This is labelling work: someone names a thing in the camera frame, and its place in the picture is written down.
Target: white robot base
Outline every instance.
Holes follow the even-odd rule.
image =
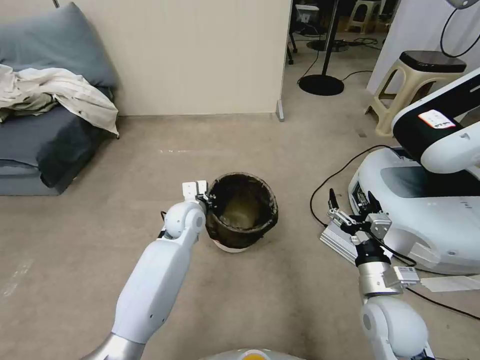
[[[416,161],[398,152],[400,156],[380,149],[365,158],[348,186],[351,209],[358,215],[371,192],[392,221],[385,244],[414,259],[422,270],[479,274],[480,196],[423,193],[423,182],[431,189],[431,179],[422,175],[425,171]],[[465,172],[480,180],[477,167]]]

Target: beige carpet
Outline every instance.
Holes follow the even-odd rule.
[[[182,200],[182,182],[232,171],[271,186],[278,224],[234,255],[204,231],[171,316],[143,359],[194,360],[241,347],[312,360],[372,358],[359,324],[357,269],[318,240],[308,202],[326,176],[384,140],[362,112],[368,74],[351,76],[335,97],[298,89],[315,58],[304,46],[286,67],[284,123],[269,114],[123,118],[121,139],[105,143],[63,195],[0,198],[0,359],[77,359],[96,347],[137,259],[162,227],[160,211]],[[371,69],[375,55],[367,48],[334,54],[330,73]],[[346,210],[359,163],[328,184]],[[315,200],[325,220],[327,191]],[[478,292],[431,296],[480,314]],[[425,319],[435,354],[480,358],[478,321],[412,294],[403,299]]]

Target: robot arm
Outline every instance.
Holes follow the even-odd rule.
[[[184,202],[172,206],[157,240],[147,246],[116,304],[110,335],[83,360],[140,359],[165,323],[190,265],[192,246],[205,226],[206,181],[183,184]]]
[[[428,344],[427,326],[421,316],[407,303],[392,297],[402,294],[404,286],[417,284],[420,279],[413,267],[392,266],[384,254],[379,241],[392,222],[371,193],[368,197],[370,208],[352,217],[339,209],[332,189],[328,201],[328,216],[350,234],[356,247],[363,332],[376,360],[434,359]]]
[[[432,173],[449,174],[480,163],[480,122],[454,118],[480,106],[480,68],[407,106],[392,121],[395,138]]]

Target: beige stool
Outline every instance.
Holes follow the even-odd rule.
[[[369,29],[371,22],[373,22],[373,28],[375,29],[381,4],[381,1],[357,0],[355,6],[353,7],[353,11],[351,12],[350,20],[348,20],[348,25],[345,31],[350,30],[351,27],[359,27],[360,32],[365,34],[365,32],[367,32]],[[365,17],[363,18],[363,21],[356,21],[354,18],[361,6],[366,7]]]
[[[447,83],[458,79],[467,64],[457,58],[449,58],[440,51],[404,51],[380,83],[373,101],[365,111],[373,110],[378,115],[375,132],[379,136],[391,137],[392,120],[395,115],[411,103],[425,97],[437,81]],[[387,87],[397,72],[403,75],[398,93],[386,93]],[[386,107],[381,100],[392,100]]]

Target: dirty bucket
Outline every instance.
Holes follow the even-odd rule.
[[[208,191],[211,201],[206,229],[213,242],[229,253],[256,243],[279,219],[275,195],[265,181],[244,172],[218,177]]]

